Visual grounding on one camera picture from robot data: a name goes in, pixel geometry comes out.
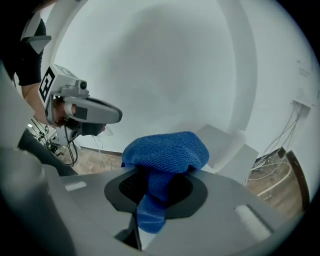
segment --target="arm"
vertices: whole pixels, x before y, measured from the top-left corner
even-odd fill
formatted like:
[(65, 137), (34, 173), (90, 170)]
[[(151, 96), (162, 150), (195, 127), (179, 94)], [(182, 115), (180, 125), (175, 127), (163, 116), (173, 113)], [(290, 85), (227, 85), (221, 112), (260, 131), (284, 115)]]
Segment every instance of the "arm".
[[(46, 26), (41, 20), (35, 35), (46, 35)], [(43, 52), (37, 54), (31, 47), (26, 47), (24, 57), (18, 63), (16, 74), (19, 77), (23, 98), (35, 111), (34, 118), (39, 122), (49, 125), (45, 116), (45, 108), (38, 95), (38, 89), (41, 82), (41, 61)], [(62, 125), (66, 113), (64, 111), (64, 103), (56, 101), (54, 106), (54, 120), (57, 125)]]
[[(35, 111), (34, 118), (37, 119), (39, 122), (50, 125), (47, 122), (46, 115), (45, 115), (45, 108), (39, 98), (38, 89), (40, 83), (34, 83), (30, 85), (25, 85), (21, 87), (22, 96), (26, 102), (33, 108)], [(72, 107), (72, 112), (76, 112), (76, 106)], [(66, 115), (64, 110), (64, 103), (57, 102), (54, 106), (54, 120), (57, 124), (61, 123)]]

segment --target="black shirt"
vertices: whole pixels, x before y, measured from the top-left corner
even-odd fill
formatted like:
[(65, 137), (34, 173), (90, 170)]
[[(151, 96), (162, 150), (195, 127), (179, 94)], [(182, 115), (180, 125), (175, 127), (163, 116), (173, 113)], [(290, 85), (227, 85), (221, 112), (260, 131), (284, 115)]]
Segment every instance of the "black shirt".
[[(20, 39), (24, 27), (31, 16), (24, 18), (20, 24), (11, 28), (8, 40), (1, 49), (1, 57), (4, 67), (12, 79), (16, 73), (19, 77), (21, 86), (28, 86), (41, 82), (41, 61), (43, 51), (38, 54), (29, 45), (21, 45)], [(45, 36), (46, 26), (41, 19), (40, 24), (35, 32), (35, 36)]]

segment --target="black sleeve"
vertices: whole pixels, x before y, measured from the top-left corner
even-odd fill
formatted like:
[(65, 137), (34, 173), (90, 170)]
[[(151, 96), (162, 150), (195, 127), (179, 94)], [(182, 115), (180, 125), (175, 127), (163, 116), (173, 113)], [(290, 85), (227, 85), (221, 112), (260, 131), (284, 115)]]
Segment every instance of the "black sleeve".
[[(40, 24), (35, 32), (35, 36), (46, 36), (46, 26), (41, 19)], [(37, 54), (30, 45), (27, 45), (24, 51), (23, 60), (16, 69), (21, 86), (28, 86), (41, 82), (41, 61), (43, 51)]]

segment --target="white cable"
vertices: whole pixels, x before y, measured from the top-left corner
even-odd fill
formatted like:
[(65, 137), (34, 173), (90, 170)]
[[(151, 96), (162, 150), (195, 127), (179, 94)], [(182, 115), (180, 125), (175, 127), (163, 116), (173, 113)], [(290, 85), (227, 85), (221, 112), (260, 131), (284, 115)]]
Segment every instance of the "white cable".
[[(265, 149), (265, 151), (264, 151), (263, 154), (262, 154), (263, 157), (262, 157), (259, 161), (257, 161), (256, 163), (254, 163), (254, 165), (253, 165), (253, 168), (254, 168), (254, 169), (256, 169), (255, 167), (256, 167), (257, 165), (260, 165), (261, 161), (267, 159), (267, 158), (270, 156), (270, 154), (273, 152), (274, 148), (277, 147), (277, 145), (278, 145), (278, 143), (279, 143), (282, 135), (284, 135), (294, 124), (296, 124), (296, 122), (298, 121), (298, 119), (299, 119), (299, 117), (300, 117), (302, 107), (300, 108), (300, 113), (299, 113), (298, 117), (296, 118), (296, 120), (287, 128), (287, 125), (289, 124), (289, 122), (290, 122), (290, 120), (291, 120), (291, 118), (292, 118), (292, 116), (293, 116), (294, 110), (295, 110), (295, 105), (293, 105), (293, 107), (292, 107), (292, 111), (291, 111), (290, 117), (289, 117), (287, 123), (285, 124), (285, 127), (283, 128), (281, 134), (280, 134), (278, 137), (276, 137), (276, 138), (268, 145), (268, 147)], [(267, 152), (268, 148), (269, 148), (276, 140), (278, 140), (278, 141), (277, 141), (277, 143), (273, 146), (273, 148), (271, 149), (270, 153), (267, 154), (266, 156), (264, 156), (265, 153)], [(284, 145), (284, 144), (282, 144), (282, 145), (279, 147), (277, 153), (278, 153), (279, 150), (283, 147), (283, 145)]]
[(39, 138), (39, 134), (36, 132), (35, 128), (33, 127), (33, 125), (31, 123), (29, 123), (29, 125), (31, 125), (32, 130), (34, 131), (35, 135), (37, 135), (37, 137)]
[(107, 168), (107, 164), (106, 164), (104, 158), (102, 157), (102, 154), (101, 154), (101, 152), (100, 152), (100, 148), (99, 148), (98, 143), (97, 143), (97, 141), (96, 141), (96, 138), (95, 138), (93, 135), (91, 135), (91, 136), (92, 136), (92, 138), (93, 138), (93, 140), (94, 140), (94, 142), (95, 142), (95, 145), (96, 145), (97, 148), (98, 148), (100, 158), (101, 158), (102, 162), (104, 163), (104, 168), (106, 169), (106, 168)]
[(257, 163), (255, 163), (255, 164), (253, 165), (251, 171), (256, 170), (256, 169), (264, 166), (264, 164), (266, 163), (266, 160), (265, 160), (265, 159), (263, 159), (262, 161), (259, 160)]
[(267, 188), (266, 190), (260, 192), (259, 194), (257, 194), (258, 197), (260, 197), (261, 195), (263, 195), (264, 193), (274, 189), (276, 186), (278, 186), (280, 183), (282, 183), (286, 178), (288, 178), (288, 176), (290, 175), (291, 173), (291, 166), (290, 166), (290, 169), (289, 169), (289, 172), (287, 173), (286, 176), (284, 176), (281, 180), (279, 180), (276, 184), (272, 185), (271, 187)]
[(265, 178), (265, 177), (267, 177), (267, 176), (269, 176), (269, 175), (271, 175), (271, 174), (273, 174), (277, 169), (278, 169), (278, 167), (280, 166), (280, 165), (282, 165), (282, 164), (285, 164), (285, 165), (288, 165), (288, 166), (290, 166), (290, 164), (288, 164), (287, 162), (273, 162), (273, 163), (270, 163), (270, 164), (266, 164), (266, 165), (264, 165), (263, 167), (265, 167), (265, 166), (273, 166), (273, 165), (278, 165), (276, 168), (274, 168), (271, 172), (269, 172), (268, 174), (266, 174), (265, 176), (262, 176), (262, 177), (260, 177), (260, 178), (248, 178), (248, 180), (249, 181), (259, 181), (259, 180), (262, 180), (263, 178)]
[[(281, 146), (278, 148), (278, 150), (276, 151), (276, 154), (278, 154), (278, 152), (280, 151), (280, 149), (281, 149), (281, 148), (285, 145), (285, 143), (287, 142), (289, 136), (295, 131), (296, 125), (297, 125), (298, 120), (299, 120), (300, 115), (301, 115), (301, 112), (302, 112), (302, 107), (300, 108), (300, 111), (299, 111), (299, 114), (298, 114), (296, 120), (295, 120), (287, 129), (285, 128), (285, 129), (283, 130), (283, 132), (280, 134), (280, 136), (278, 136), (278, 138), (279, 138), (278, 142), (279, 142), (281, 136), (282, 136), (284, 133), (286, 133), (287, 130), (289, 130), (289, 129), (293, 126), (292, 129), (291, 129), (291, 131), (290, 131), (290, 133), (289, 133), (289, 135), (288, 135), (287, 138), (285, 139), (285, 141), (282, 143), (282, 145), (281, 145)], [(272, 148), (271, 152), (270, 152), (268, 155), (262, 157), (259, 161), (255, 162), (254, 165), (253, 165), (253, 167), (252, 167), (252, 170), (255, 170), (255, 169), (259, 168), (259, 167), (257, 167), (257, 166), (258, 166), (258, 165), (261, 166), (261, 165), (260, 165), (261, 161), (267, 159), (267, 158), (270, 156), (270, 154), (272, 153), (272, 151), (273, 151), (274, 148), (275, 148), (275, 146)]]

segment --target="white curved wall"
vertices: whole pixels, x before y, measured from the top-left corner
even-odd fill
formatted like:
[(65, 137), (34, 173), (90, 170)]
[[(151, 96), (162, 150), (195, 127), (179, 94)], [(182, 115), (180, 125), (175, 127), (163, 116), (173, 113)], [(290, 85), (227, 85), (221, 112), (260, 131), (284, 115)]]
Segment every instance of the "white curved wall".
[[(103, 149), (122, 152), (137, 137), (226, 131), (236, 94), (227, 22), (211, 0), (89, 0), (70, 24), (55, 63), (87, 80), (91, 96), (123, 111)], [(91, 137), (79, 138), (96, 148)]]
[(254, 35), (240, 1), (218, 0), (232, 38), (235, 58), (235, 97), (228, 131), (245, 131), (257, 88), (257, 54)]

